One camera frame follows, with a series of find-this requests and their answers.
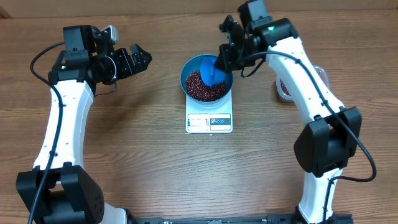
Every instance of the blue spoon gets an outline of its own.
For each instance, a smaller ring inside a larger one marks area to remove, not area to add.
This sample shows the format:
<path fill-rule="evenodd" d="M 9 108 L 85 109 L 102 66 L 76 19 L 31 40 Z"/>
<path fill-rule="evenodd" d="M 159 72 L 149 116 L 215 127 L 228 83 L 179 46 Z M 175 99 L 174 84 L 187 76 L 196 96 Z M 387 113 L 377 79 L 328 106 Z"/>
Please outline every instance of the blue spoon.
<path fill-rule="evenodd" d="M 200 64 L 200 76 L 206 86 L 218 85 L 225 79 L 225 73 L 214 66 L 216 59 L 205 57 Z"/>

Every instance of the blue bowl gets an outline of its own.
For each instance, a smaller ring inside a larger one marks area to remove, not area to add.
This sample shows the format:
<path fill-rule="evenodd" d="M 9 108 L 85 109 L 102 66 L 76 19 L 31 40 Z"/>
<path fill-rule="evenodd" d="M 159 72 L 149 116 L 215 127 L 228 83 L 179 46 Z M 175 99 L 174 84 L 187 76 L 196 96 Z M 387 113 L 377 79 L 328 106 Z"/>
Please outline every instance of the blue bowl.
<path fill-rule="evenodd" d="M 221 101 L 231 91 L 234 78 L 233 78 L 232 73 L 228 74 L 225 77 L 225 80 L 224 80 L 226 82 L 225 95 L 223 97 L 221 97 L 220 99 L 218 99 L 218 100 L 210 101 L 210 102 L 204 102 L 204 101 L 199 101 L 199 100 L 195 100 L 194 98 L 192 98 L 187 93 L 187 86 L 185 84 L 185 81 L 192 74 L 192 72 L 200 70 L 201 62 L 203 61 L 203 59 L 205 57 L 217 58 L 217 56 L 214 56 L 214 55 L 198 55 L 198 56 L 192 58 L 191 60 L 189 60 L 184 65 L 184 67 L 182 68 L 181 75 L 180 75 L 180 83 L 181 83 L 181 88 L 182 88 L 182 90 L 184 91 L 184 93 L 186 94 L 187 97 L 191 98 L 193 101 L 195 101 L 195 102 L 197 102 L 199 104 L 211 105 L 211 104 L 214 104 L 214 103 L 217 103 L 217 102 Z"/>

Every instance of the white kitchen scale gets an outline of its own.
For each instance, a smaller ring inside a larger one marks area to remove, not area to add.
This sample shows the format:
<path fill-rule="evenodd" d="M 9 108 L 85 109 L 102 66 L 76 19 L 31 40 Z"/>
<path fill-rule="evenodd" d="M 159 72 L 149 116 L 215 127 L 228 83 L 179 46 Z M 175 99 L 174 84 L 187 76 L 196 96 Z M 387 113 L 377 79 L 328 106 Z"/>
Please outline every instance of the white kitchen scale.
<path fill-rule="evenodd" d="M 197 102 L 187 98 L 185 130 L 187 133 L 231 133 L 232 90 L 215 102 Z"/>

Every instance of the wooden tabletop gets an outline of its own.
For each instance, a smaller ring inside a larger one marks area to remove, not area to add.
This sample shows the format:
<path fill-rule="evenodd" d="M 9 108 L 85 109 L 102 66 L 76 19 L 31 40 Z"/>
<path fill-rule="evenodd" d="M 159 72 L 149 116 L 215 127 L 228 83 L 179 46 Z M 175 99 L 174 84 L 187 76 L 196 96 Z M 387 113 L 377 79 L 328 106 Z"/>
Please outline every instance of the wooden tabletop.
<path fill-rule="evenodd" d="M 298 30 L 314 65 L 347 108 L 362 112 L 360 139 L 378 168 L 375 181 L 339 181 L 333 208 L 356 223 L 398 219 L 398 11 L 275 12 Z M 105 200 L 137 217 L 253 217 L 292 213 L 304 172 L 293 145 L 303 129 L 291 103 L 278 99 L 275 73 L 235 74 L 232 134 L 185 133 L 184 64 L 218 54 L 226 14 L 0 19 L 0 223 L 26 223 L 16 191 L 44 139 L 50 90 L 29 71 L 44 48 L 63 40 L 62 27 L 116 25 L 117 47 L 139 44 L 153 56 L 147 71 L 118 82 L 114 95 L 95 99 L 84 144 L 85 167 Z M 60 49 L 35 66 L 47 76 Z M 111 86 L 98 85 L 98 93 Z M 360 149 L 345 175 L 368 177 Z"/>

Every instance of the clear plastic container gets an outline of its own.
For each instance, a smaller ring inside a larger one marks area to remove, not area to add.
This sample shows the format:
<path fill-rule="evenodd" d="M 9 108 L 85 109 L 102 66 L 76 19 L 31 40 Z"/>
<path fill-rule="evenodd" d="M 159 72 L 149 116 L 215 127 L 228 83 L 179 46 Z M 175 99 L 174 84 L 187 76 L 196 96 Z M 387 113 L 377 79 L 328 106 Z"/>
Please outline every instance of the clear plastic container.
<path fill-rule="evenodd" d="M 317 71 L 319 77 L 324 82 L 324 84 L 328 88 L 330 88 L 328 74 L 326 73 L 326 71 L 317 65 L 315 65 L 314 68 L 315 68 L 315 71 Z M 286 88 L 283 81 L 278 76 L 276 76 L 276 89 L 278 91 L 280 100 L 282 100 L 283 102 L 293 102 L 293 99 L 289 93 L 289 90 Z"/>

